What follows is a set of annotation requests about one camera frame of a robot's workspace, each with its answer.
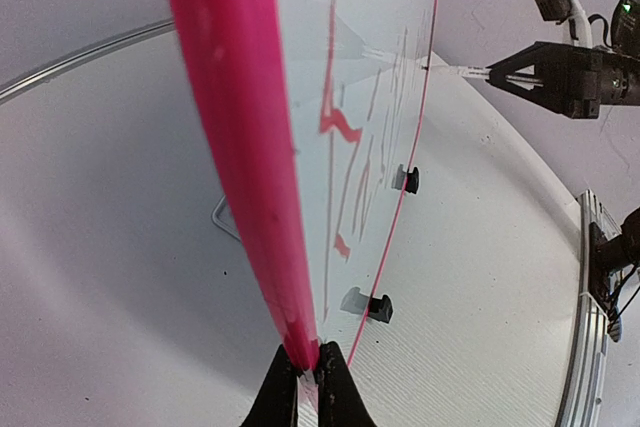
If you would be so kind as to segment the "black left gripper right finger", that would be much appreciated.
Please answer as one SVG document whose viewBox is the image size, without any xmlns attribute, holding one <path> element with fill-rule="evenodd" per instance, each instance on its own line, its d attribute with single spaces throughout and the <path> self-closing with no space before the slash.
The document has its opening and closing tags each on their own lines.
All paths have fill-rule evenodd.
<svg viewBox="0 0 640 427">
<path fill-rule="evenodd" d="M 376 426 L 335 341 L 320 346 L 317 385 L 320 427 Z"/>
</svg>

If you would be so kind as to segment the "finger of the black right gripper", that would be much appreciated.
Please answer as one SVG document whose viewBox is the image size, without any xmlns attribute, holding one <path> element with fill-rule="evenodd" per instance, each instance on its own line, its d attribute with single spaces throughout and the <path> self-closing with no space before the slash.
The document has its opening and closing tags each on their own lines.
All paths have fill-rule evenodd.
<svg viewBox="0 0 640 427">
<path fill-rule="evenodd" d="M 574 47 L 564 43 L 537 41 L 533 45 L 516 52 L 488 67 L 490 80 L 505 79 L 508 75 L 527 67 L 538 70 L 543 66 L 565 63 Z"/>
<path fill-rule="evenodd" d="M 567 98 L 562 93 L 554 92 L 547 87 L 534 86 L 531 89 L 527 89 L 507 80 L 488 80 L 487 83 L 555 114 L 564 115 L 565 117 L 573 117 L 574 115 Z"/>
</svg>

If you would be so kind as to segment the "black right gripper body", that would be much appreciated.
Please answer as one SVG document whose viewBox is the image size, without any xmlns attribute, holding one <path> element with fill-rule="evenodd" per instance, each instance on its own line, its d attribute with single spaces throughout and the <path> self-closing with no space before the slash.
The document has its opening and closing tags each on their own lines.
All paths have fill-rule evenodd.
<svg viewBox="0 0 640 427">
<path fill-rule="evenodd" d="M 607 50 L 593 48 L 590 66 L 579 77 L 579 119 L 597 119 L 600 107 L 639 107 L 639 0 L 619 0 L 608 22 L 600 14 L 587 17 L 588 25 L 603 22 Z"/>
</svg>

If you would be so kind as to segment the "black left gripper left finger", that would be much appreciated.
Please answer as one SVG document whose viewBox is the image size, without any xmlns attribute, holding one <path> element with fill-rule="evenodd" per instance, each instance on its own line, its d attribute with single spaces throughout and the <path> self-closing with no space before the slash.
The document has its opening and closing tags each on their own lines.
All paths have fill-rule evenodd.
<svg viewBox="0 0 640 427">
<path fill-rule="evenodd" d="M 298 425 L 298 369 L 280 345 L 241 427 Z"/>
</svg>

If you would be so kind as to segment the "whiteboard marker silver body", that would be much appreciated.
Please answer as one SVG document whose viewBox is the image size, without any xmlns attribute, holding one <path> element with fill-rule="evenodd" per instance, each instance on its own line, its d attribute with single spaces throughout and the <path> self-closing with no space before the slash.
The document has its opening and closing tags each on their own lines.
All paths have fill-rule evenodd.
<svg viewBox="0 0 640 427">
<path fill-rule="evenodd" d="M 422 69 L 428 72 L 435 72 L 436 74 L 447 74 L 467 79 L 480 79 L 484 81 L 489 81 L 491 79 L 491 70 L 488 68 L 471 66 L 424 65 Z M 527 73 L 517 72 L 514 74 L 506 74 L 501 77 L 501 80 L 518 85 L 528 85 L 536 87 L 543 86 L 543 81 L 541 79 L 536 78 L 533 74 Z"/>
</svg>

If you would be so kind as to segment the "pink framed whiteboard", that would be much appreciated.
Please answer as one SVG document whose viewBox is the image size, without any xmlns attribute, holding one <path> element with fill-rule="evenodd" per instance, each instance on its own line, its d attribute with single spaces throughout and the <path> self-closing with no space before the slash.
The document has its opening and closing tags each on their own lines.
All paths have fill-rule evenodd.
<svg viewBox="0 0 640 427">
<path fill-rule="evenodd" d="M 241 244 L 318 422 L 353 359 L 426 104 L 438 0 L 169 0 Z"/>
</svg>

